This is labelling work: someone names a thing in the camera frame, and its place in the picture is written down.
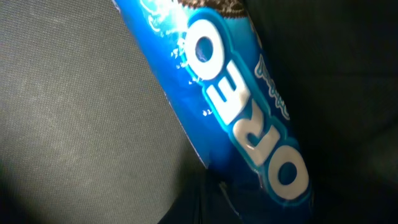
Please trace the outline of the blue Oreo cookie pack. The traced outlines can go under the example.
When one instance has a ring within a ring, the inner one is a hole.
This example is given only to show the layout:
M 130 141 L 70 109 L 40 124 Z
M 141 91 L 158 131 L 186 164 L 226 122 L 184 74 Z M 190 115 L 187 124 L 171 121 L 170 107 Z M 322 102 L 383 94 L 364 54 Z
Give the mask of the blue Oreo cookie pack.
M 116 0 L 207 172 L 164 217 L 307 223 L 313 190 L 241 1 Z

